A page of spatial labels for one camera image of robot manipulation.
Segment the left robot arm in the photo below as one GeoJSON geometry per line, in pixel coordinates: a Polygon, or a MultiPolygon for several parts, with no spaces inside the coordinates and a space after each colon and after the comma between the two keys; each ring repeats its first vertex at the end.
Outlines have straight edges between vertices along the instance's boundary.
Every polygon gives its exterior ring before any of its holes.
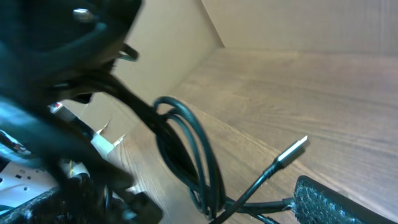
{"type": "Polygon", "coordinates": [[[1,203],[15,207],[45,190],[71,189],[61,162],[81,162],[96,187],[120,191],[132,177],[110,164],[81,128],[51,110],[87,103],[114,83],[140,1],[1,2],[1,203]]]}

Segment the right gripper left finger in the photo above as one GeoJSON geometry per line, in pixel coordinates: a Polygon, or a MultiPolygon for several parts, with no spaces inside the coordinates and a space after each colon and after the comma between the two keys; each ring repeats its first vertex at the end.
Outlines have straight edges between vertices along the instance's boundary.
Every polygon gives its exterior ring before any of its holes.
{"type": "Polygon", "coordinates": [[[54,187],[1,215],[1,224],[108,223],[104,197],[89,177],[69,179],[72,199],[54,187]]]}

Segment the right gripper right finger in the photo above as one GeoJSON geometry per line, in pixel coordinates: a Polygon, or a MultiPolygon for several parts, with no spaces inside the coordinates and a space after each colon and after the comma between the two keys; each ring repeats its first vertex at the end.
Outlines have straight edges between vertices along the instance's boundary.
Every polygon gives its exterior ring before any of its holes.
{"type": "Polygon", "coordinates": [[[292,211],[299,223],[395,224],[306,175],[297,179],[292,211]]]}

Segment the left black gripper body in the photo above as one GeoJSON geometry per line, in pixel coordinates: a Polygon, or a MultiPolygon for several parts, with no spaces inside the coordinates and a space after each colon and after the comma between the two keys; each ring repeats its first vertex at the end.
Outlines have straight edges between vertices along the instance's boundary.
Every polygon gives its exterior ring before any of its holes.
{"type": "Polygon", "coordinates": [[[56,101],[53,86],[113,61],[141,0],[1,1],[1,97],[56,101]]]}

